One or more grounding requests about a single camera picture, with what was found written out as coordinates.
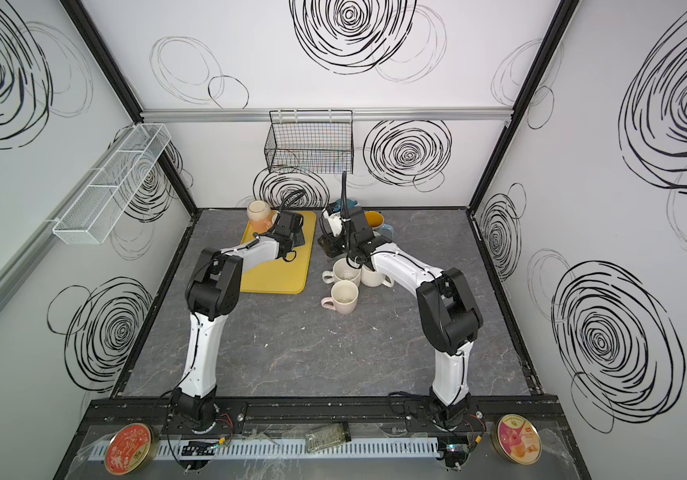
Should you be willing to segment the blue butterfly mug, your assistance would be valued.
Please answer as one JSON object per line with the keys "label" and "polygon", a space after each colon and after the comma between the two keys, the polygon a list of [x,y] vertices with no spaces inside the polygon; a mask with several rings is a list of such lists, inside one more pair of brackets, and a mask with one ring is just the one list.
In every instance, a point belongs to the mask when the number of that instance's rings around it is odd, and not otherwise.
{"label": "blue butterfly mug", "polygon": [[377,233],[377,235],[383,236],[387,238],[387,240],[393,240],[393,238],[395,238],[395,229],[385,222],[383,214],[377,211],[366,211],[365,218],[367,218],[369,227],[371,227],[373,232]]}

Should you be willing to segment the beige speckled mug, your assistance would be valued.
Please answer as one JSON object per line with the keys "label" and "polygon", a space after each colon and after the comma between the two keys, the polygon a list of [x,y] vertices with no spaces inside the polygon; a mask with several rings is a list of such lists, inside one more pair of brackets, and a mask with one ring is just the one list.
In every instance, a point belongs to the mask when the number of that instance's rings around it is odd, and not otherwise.
{"label": "beige speckled mug", "polygon": [[349,259],[337,260],[331,270],[324,271],[322,280],[325,284],[335,284],[340,281],[351,281],[355,285],[361,285],[361,269],[351,267]]}

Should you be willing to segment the cream mug with handle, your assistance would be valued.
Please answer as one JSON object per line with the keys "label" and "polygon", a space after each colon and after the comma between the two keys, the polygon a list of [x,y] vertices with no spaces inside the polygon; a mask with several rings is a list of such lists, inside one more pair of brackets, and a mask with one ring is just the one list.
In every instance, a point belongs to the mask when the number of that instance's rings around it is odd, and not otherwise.
{"label": "cream mug with handle", "polygon": [[371,288],[379,286],[393,288],[395,281],[391,277],[363,265],[361,266],[361,284]]}

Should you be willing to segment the yellow plastic tray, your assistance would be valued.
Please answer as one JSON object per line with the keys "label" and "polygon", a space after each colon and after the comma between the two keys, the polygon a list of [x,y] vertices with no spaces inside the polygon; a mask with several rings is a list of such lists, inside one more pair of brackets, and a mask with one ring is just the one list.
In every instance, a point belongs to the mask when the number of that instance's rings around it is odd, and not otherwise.
{"label": "yellow plastic tray", "polygon": [[290,295],[304,291],[315,242],[317,214],[313,211],[302,211],[301,214],[304,216],[305,244],[296,249],[296,254],[290,255],[290,262],[273,260],[245,272],[242,293]]}

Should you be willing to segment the pink mug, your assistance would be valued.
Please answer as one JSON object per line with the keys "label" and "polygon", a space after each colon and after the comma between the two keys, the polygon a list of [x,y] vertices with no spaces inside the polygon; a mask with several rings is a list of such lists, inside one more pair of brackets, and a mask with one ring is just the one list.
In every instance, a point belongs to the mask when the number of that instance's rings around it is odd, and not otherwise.
{"label": "pink mug", "polygon": [[321,306],[342,315],[349,315],[357,308],[358,301],[357,284],[349,280],[341,280],[332,287],[331,295],[321,301]]}

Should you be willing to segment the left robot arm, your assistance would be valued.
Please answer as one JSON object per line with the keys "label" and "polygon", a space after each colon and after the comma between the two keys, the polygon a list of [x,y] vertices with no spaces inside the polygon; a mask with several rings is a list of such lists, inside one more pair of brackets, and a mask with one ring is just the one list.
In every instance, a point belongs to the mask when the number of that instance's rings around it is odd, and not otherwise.
{"label": "left robot arm", "polygon": [[185,298],[190,342],[182,380],[172,391],[171,408],[207,433],[217,423],[217,361],[223,330],[238,305],[243,274],[289,255],[305,244],[304,216],[280,211],[266,233],[223,249],[204,249],[190,277]]}

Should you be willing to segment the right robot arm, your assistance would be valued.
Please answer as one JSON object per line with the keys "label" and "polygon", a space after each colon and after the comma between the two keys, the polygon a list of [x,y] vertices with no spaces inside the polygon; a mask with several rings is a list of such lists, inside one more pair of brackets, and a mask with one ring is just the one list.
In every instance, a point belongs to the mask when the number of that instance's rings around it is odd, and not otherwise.
{"label": "right robot arm", "polygon": [[365,211],[333,204],[323,210],[321,246],[327,256],[343,256],[353,268],[383,274],[413,294],[423,335],[435,350],[435,377],[429,390],[433,423],[450,428],[473,411],[469,395],[471,350],[483,316],[465,274],[433,267],[375,233]]}

